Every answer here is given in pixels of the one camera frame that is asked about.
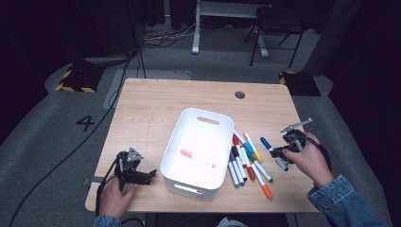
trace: orange marker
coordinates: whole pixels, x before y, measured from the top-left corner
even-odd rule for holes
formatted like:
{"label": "orange marker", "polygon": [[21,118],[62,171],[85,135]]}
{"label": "orange marker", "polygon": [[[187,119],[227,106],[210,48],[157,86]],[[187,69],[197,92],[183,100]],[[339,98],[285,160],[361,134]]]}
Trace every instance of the orange marker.
{"label": "orange marker", "polygon": [[186,149],[181,149],[181,154],[185,155],[185,156],[188,157],[188,158],[191,158],[191,159],[193,159],[193,160],[196,160],[196,161],[198,161],[198,162],[200,162],[200,163],[202,163],[202,164],[205,164],[205,165],[207,165],[207,166],[216,167],[216,164],[209,163],[209,162],[207,162],[207,161],[205,161],[205,160],[202,160],[202,159],[196,157],[193,153],[189,152],[189,151],[186,150]]}
{"label": "orange marker", "polygon": [[273,199],[273,195],[271,194],[269,187],[263,181],[262,176],[260,176],[260,173],[256,169],[256,166],[254,166],[254,163],[251,163],[251,167],[253,168],[253,171],[256,174],[257,180],[259,181],[260,185],[262,186],[263,193],[265,193],[266,197],[269,200]]}

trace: yellow marker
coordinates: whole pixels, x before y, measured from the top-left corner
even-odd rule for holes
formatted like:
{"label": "yellow marker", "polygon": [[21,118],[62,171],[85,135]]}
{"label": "yellow marker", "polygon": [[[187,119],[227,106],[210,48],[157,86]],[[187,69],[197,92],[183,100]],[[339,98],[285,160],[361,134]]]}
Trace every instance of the yellow marker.
{"label": "yellow marker", "polygon": [[253,149],[253,155],[256,158],[257,162],[261,163],[263,161],[262,156],[260,156],[259,151],[257,151],[256,147],[254,146],[250,135],[245,132],[244,136],[247,139],[248,143],[251,145],[251,148]]}

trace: wooden table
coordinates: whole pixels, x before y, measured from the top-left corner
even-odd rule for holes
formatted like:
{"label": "wooden table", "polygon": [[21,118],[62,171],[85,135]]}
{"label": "wooden table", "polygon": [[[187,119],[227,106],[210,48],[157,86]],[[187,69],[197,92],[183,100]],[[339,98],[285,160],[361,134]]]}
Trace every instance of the wooden table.
{"label": "wooden table", "polygon": [[[235,97],[236,92],[245,94]],[[181,112],[189,107],[230,116],[239,133],[247,132],[262,154],[261,165],[274,179],[269,201],[259,182],[235,189],[227,170],[213,201],[197,201],[166,189],[160,165]],[[165,79],[127,79],[101,153],[95,176],[104,177],[116,154],[134,146],[144,159],[141,172],[157,169],[150,185],[141,185],[129,211],[135,212],[318,212],[306,197],[312,181],[296,165],[285,172],[259,138],[283,146],[280,130],[300,122],[288,89],[280,84]],[[98,183],[92,183],[86,208],[95,211]]]}

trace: denim sleeve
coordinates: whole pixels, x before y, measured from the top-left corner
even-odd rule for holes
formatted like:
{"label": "denim sleeve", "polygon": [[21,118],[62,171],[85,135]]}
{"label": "denim sleeve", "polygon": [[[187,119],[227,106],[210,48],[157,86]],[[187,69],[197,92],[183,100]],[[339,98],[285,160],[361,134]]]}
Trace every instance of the denim sleeve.
{"label": "denim sleeve", "polygon": [[94,227],[120,227],[121,222],[118,218],[111,216],[98,216],[94,221]]}
{"label": "denim sleeve", "polygon": [[389,226],[342,175],[320,189],[314,187],[307,197],[337,226]]}

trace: table hole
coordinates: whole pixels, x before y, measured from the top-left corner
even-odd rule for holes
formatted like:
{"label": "table hole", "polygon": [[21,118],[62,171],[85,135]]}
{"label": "table hole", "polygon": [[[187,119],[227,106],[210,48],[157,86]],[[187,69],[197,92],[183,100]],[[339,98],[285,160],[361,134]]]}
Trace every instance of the table hole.
{"label": "table hole", "polygon": [[243,93],[243,92],[241,92],[241,91],[237,91],[237,92],[235,92],[235,96],[236,96],[237,98],[242,99],[242,98],[245,97],[245,93]]}

